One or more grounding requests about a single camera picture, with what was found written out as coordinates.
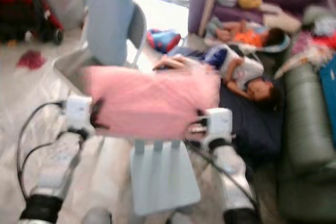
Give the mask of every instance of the green leather sofa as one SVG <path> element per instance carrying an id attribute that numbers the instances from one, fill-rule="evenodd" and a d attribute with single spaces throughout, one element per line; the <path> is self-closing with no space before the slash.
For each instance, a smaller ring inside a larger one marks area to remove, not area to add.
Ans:
<path id="1" fill-rule="evenodd" d="M 303 22 L 321 15 L 330 13 L 308 8 Z M 336 155 L 319 77 L 305 64 L 285 75 L 285 85 L 279 210 L 294 223 L 336 223 Z"/>

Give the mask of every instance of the child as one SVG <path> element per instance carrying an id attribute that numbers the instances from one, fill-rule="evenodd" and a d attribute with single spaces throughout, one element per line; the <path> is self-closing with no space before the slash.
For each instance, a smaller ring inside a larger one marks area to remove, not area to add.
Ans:
<path id="1" fill-rule="evenodd" d="M 218 70 L 232 92 L 253 100 L 260 108 L 274 110 L 280 105 L 281 93 L 272 82 L 262 77 L 264 67 L 259 62 L 247 57 L 241 58 L 227 45 L 215 46 L 198 59 L 206 67 Z M 198 62 L 182 55 L 164 56 L 153 69 L 186 69 L 195 64 Z"/>
<path id="2" fill-rule="evenodd" d="M 212 34 L 221 42 L 241 42 L 256 47 L 274 46 L 282 43 L 285 33 L 280 28 L 271 28 L 262 33 L 248 29 L 246 21 L 222 23 L 213 17 L 207 26 L 208 35 Z"/>

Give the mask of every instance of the red cloth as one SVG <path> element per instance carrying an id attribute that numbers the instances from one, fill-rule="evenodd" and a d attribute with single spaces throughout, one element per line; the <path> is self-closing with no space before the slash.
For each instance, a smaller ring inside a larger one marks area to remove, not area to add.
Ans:
<path id="1" fill-rule="evenodd" d="M 27 67 L 30 70 L 35 70 L 42 67 L 45 62 L 46 59 L 41 55 L 41 52 L 30 50 L 21 56 L 16 66 Z"/>
<path id="2" fill-rule="evenodd" d="M 336 32 L 331 37 L 314 38 L 316 43 L 327 45 L 332 49 L 336 49 Z"/>

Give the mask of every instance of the light blue chair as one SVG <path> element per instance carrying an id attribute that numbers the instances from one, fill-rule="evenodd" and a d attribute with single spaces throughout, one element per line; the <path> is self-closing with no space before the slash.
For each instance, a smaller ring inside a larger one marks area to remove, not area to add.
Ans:
<path id="1" fill-rule="evenodd" d="M 84 92 L 80 81 L 82 67 L 108 65 L 136 68 L 147 31 L 145 15 L 132 0 L 88 0 L 88 4 L 80 46 L 54 61 L 55 72 L 71 90 L 80 94 Z M 132 62 L 127 62 L 128 39 L 137 49 Z"/>

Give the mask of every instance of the black cable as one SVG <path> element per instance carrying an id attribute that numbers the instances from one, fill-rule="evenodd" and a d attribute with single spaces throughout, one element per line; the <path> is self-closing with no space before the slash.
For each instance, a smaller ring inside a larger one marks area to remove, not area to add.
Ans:
<path id="1" fill-rule="evenodd" d="M 47 147 L 47 146 L 51 146 L 53 144 L 53 142 L 47 143 L 47 144 L 40 144 L 38 146 L 36 146 L 35 148 L 31 149 L 30 152 L 27 154 L 27 156 L 25 157 L 23 163 L 22 163 L 22 169 L 21 169 L 21 174 L 20 174 L 20 179 L 19 179 L 19 183 L 21 184 L 21 191 L 22 191 L 22 195 L 23 198 L 25 199 L 25 201 L 28 200 L 28 194 L 26 191 L 26 187 L 25 187 L 25 182 L 24 182 L 24 172 L 25 172 L 25 167 L 26 167 L 26 163 L 29 159 L 29 157 L 31 156 L 32 153 L 34 153 L 34 151 L 37 151 L 43 147 Z"/>
<path id="2" fill-rule="evenodd" d="M 66 131 L 62 131 L 60 132 L 55 141 L 53 142 L 49 142 L 49 143 L 46 143 L 46 144 L 40 144 L 36 147 L 34 147 L 33 149 L 30 150 L 30 152 L 27 154 L 27 156 L 25 157 L 25 159 L 23 160 L 23 163 L 22 163 L 22 166 L 21 166 L 21 174 L 20 174 L 20 184 L 22 186 L 22 194 L 23 194 L 23 197 L 25 200 L 28 199 L 28 194 L 27 194 L 27 191 L 26 191 L 26 187 L 25 187 L 25 181 L 24 181 L 24 174 L 25 174 L 25 167 L 26 167 L 26 163 L 28 162 L 28 159 L 29 157 L 37 150 L 41 149 L 41 148 L 44 148 L 44 147 L 47 147 L 47 146 L 51 146 L 53 145 L 57 140 L 59 140 L 64 134 L 66 133 Z"/>
<path id="3" fill-rule="evenodd" d="M 19 139 L 18 139 L 18 143 L 17 143 L 17 148 L 16 148 L 16 173 L 17 173 L 17 179 L 18 179 L 18 183 L 20 186 L 20 190 L 25 198 L 26 201 L 26 192 L 24 191 L 23 185 L 22 185 L 22 181 L 21 181 L 21 175 L 22 175 L 22 169 L 21 169 L 21 143 L 22 143 L 22 137 L 28 127 L 28 124 L 31 122 L 31 120 L 33 119 L 33 117 L 37 114 L 37 112 L 39 112 L 42 108 L 44 108 L 45 106 L 48 105 L 56 105 L 59 108 L 63 108 L 64 106 L 64 102 L 60 101 L 60 102 L 47 102 L 44 103 L 42 105 L 40 105 L 39 107 L 37 107 L 28 117 L 28 119 L 26 120 L 26 122 L 24 123 L 24 125 L 22 126 L 20 133 L 19 133 Z"/>
<path id="4" fill-rule="evenodd" d="M 184 141 L 185 144 L 192 149 L 194 153 L 196 153 L 198 156 L 203 158 L 205 161 L 207 161 L 209 164 L 211 164 L 219 173 L 224 174 L 235 186 L 237 186 L 243 193 L 244 195 L 251 201 L 253 207 L 255 208 L 256 211 L 258 211 L 259 206 L 258 203 L 253 199 L 253 197 L 250 195 L 248 191 L 245 190 L 244 187 L 242 187 L 235 179 L 232 178 L 232 176 L 227 173 L 223 168 L 218 166 L 212 158 L 204 155 L 202 152 L 200 152 L 197 148 L 195 148 L 192 144 L 189 143 L 188 140 Z"/>

